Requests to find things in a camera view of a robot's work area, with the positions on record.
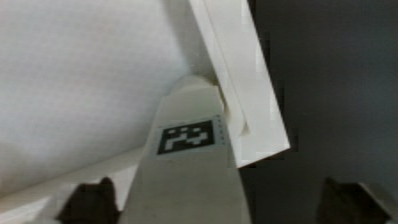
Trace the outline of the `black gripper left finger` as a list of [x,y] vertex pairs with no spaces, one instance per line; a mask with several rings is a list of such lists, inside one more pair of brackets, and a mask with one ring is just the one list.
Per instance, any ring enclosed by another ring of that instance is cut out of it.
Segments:
[[55,220],[62,224],[117,224],[119,215],[114,182],[105,177],[96,184],[76,186]]

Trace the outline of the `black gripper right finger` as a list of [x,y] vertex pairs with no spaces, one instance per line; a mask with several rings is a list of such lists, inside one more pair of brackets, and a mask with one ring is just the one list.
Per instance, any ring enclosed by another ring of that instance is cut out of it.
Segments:
[[327,177],[315,215],[316,224],[398,224],[398,217],[355,182]]

